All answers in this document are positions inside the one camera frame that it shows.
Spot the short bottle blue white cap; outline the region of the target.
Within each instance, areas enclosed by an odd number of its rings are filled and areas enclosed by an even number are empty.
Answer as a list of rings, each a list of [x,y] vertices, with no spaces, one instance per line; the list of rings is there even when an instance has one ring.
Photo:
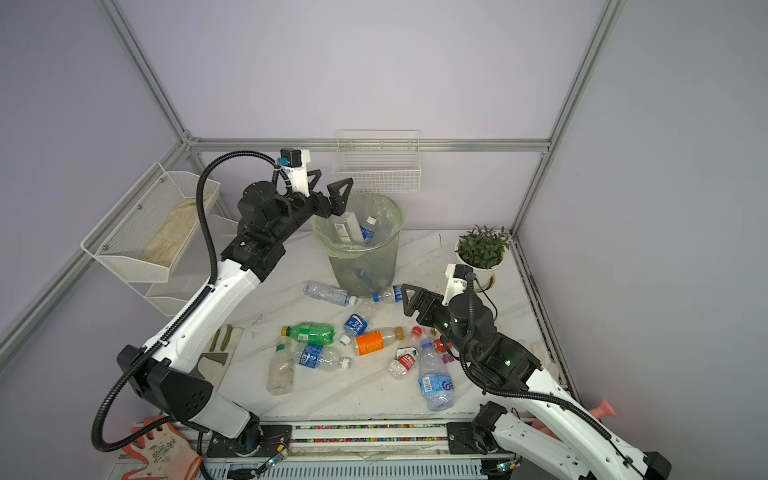
[[[373,238],[377,232],[379,223],[378,219],[369,215],[363,223],[360,224],[360,230],[365,244],[371,244]]]

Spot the tall blue label water bottle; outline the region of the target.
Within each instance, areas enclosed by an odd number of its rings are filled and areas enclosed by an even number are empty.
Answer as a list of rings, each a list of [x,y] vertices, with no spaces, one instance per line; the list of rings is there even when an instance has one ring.
[[[353,274],[360,285],[373,292],[380,292],[385,286],[385,284],[381,283],[375,270],[363,268],[362,266],[355,266],[353,268]]]

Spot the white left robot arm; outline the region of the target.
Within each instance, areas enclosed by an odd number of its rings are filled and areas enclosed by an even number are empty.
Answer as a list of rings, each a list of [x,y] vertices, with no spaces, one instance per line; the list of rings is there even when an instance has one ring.
[[[135,393],[171,419],[210,430],[253,449],[261,436],[258,417],[193,375],[198,359],[236,307],[274,270],[284,244],[314,216],[345,212],[350,178],[318,192],[313,182],[281,194],[269,181],[249,185],[238,203],[238,234],[219,255],[217,273],[182,312],[143,347],[126,346],[118,363]]]

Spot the blue label bottle near bin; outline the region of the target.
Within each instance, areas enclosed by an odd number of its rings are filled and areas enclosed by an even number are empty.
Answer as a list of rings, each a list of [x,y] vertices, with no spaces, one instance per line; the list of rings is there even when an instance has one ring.
[[[403,300],[402,286],[390,285],[379,293],[374,293],[372,299],[375,303],[395,304]]]

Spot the green lined trash bin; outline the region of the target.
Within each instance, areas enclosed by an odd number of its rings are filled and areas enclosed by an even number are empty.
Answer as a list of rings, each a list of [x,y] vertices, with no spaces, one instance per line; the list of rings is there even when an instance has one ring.
[[[393,283],[405,220],[402,206],[389,197],[353,193],[344,214],[312,221],[315,239],[341,288],[370,296]]]

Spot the orange label bottle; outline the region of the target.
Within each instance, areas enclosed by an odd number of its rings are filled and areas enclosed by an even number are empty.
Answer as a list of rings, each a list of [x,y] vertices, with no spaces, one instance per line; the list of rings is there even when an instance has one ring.
[[[405,332],[402,327],[386,327],[372,330],[353,339],[353,352],[356,356],[368,355],[383,350],[385,347],[397,341],[402,341],[404,338]]]

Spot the small blue label bottle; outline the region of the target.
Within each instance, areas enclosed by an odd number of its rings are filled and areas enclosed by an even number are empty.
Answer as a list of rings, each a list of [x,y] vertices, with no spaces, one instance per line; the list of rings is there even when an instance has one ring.
[[[375,304],[365,304],[358,307],[343,324],[343,334],[340,336],[339,342],[347,346],[353,338],[367,333],[371,329],[371,323],[376,312]]]

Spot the clear crushed bottle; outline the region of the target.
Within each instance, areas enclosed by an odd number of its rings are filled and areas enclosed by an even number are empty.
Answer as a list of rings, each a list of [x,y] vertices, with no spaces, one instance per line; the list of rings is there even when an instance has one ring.
[[[342,307],[353,306],[357,303],[357,297],[348,290],[316,281],[307,282],[304,286],[304,293],[315,300]]]

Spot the large crushed blue label bottle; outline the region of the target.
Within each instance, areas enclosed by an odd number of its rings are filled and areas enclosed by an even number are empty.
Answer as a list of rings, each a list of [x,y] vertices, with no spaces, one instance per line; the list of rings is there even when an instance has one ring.
[[[418,383],[428,409],[437,412],[452,408],[455,389],[447,367],[432,341],[423,340],[420,347]]]

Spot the clear bottle blue label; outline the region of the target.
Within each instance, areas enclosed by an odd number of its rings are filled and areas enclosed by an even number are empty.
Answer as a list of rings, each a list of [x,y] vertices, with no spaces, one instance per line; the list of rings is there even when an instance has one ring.
[[[351,358],[330,346],[306,344],[295,354],[295,362],[310,369],[320,369],[326,372],[345,371],[351,366]]]

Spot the clear empty bottle green cap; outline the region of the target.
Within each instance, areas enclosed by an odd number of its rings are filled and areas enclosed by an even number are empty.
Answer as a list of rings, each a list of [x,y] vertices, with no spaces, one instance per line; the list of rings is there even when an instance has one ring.
[[[269,364],[267,391],[275,396],[294,389],[294,357],[287,343],[278,343]]]

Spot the beige cloth in shelf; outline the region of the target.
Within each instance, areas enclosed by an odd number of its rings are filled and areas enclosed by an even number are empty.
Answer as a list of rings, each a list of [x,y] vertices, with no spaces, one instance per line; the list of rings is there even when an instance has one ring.
[[[198,222],[195,199],[184,200],[170,211],[163,226],[142,251],[140,259],[170,267]]]

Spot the pink watering can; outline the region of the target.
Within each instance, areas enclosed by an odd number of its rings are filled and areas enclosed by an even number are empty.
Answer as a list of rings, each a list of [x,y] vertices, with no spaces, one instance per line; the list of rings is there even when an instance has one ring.
[[[599,406],[590,410],[590,414],[596,419],[600,420],[603,417],[617,417],[617,412],[611,406],[607,399],[603,399]],[[555,434],[540,420],[535,419],[531,426],[542,433],[545,433],[551,437],[555,437]]]

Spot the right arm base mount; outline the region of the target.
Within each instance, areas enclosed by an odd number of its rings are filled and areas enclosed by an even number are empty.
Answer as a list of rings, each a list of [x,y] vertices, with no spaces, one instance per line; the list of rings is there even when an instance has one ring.
[[[502,448],[489,430],[476,427],[471,422],[449,422],[446,424],[449,452],[457,454],[512,454]]]

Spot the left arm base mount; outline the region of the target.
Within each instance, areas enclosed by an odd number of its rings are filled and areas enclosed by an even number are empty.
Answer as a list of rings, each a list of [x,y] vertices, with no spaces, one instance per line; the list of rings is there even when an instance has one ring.
[[[234,439],[214,433],[206,454],[208,458],[269,458],[280,447],[288,448],[292,433],[289,424],[260,424]]]

